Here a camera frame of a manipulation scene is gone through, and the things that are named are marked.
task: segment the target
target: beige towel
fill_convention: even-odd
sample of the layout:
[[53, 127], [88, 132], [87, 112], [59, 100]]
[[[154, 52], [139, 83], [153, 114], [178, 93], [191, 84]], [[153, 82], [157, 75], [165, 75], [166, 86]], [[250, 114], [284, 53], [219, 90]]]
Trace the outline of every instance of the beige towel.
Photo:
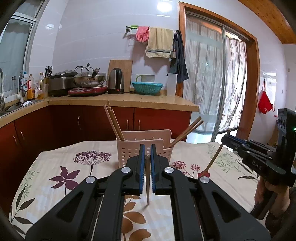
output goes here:
[[169, 58], [173, 45], [174, 31], [166, 28], [150, 27], [146, 56]]

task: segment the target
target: human hand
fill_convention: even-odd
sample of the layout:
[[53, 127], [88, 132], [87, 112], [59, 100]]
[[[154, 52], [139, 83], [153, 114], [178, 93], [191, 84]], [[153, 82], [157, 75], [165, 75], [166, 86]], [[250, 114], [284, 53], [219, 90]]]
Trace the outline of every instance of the human hand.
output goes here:
[[290, 205], [289, 187], [285, 185], [271, 185], [269, 182], [266, 182], [263, 177], [260, 177], [255, 193], [255, 203], [261, 203], [263, 201], [263, 194], [266, 188], [278, 194], [274, 204], [269, 210], [275, 217], [278, 217], [283, 214]]

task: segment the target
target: cabinet door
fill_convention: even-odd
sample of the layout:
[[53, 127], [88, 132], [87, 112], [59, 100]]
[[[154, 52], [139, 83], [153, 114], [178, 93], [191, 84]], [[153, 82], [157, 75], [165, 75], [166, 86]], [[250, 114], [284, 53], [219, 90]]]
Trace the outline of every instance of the cabinet door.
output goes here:
[[0, 206], [8, 217], [15, 193], [30, 165], [13, 122], [0, 128]]
[[187, 111], [135, 108], [134, 130], [170, 129], [176, 138], [189, 126], [190, 117]]
[[49, 106], [53, 118], [58, 147], [65, 147], [84, 141], [81, 128], [82, 106]]
[[48, 107], [15, 120], [15, 129], [32, 163], [40, 152], [57, 148], [52, 116]]
[[[122, 131], [133, 130], [133, 108], [112, 107]], [[81, 129], [85, 141], [115, 140], [103, 106], [82, 106]]]

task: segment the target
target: scissors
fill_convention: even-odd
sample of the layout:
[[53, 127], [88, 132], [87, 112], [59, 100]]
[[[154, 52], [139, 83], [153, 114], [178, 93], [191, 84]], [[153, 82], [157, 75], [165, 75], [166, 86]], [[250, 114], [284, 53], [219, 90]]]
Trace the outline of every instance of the scissors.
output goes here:
[[52, 66], [47, 66], [45, 68], [45, 77], [49, 78], [52, 75]]

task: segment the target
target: wooden ceiling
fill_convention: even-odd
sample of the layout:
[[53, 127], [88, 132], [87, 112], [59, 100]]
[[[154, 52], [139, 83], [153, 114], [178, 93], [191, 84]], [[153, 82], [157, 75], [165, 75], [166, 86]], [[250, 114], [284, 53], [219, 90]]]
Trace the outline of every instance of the wooden ceiling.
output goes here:
[[271, 0], [238, 0], [251, 9], [283, 44], [296, 44], [296, 34]]

